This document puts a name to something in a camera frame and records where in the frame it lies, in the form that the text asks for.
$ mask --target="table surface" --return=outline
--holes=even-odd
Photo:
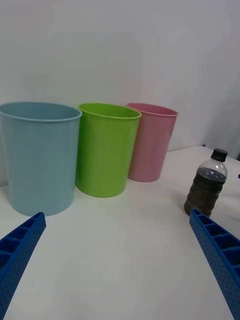
[[[233,320],[183,211],[202,146],[168,152],[156,182],[128,180],[113,198],[78,189],[65,211],[46,217],[4,320]],[[240,239],[240,162],[211,218]],[[0,239],[27,216],[0,188]]]

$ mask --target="plastic bin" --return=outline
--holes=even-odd
[[[104,103],[79,109],[76,186],[94,197],[117,196],[125,189],[141,113]]]
[[[142,113],[128,178],[140,182],[158,180],[178,113],[145,103],[129,103],[128,107]]]
[[[13,208],[46,216],[74,198],[79,125],[76,108],[44,102],[0,106],[0,126]]]

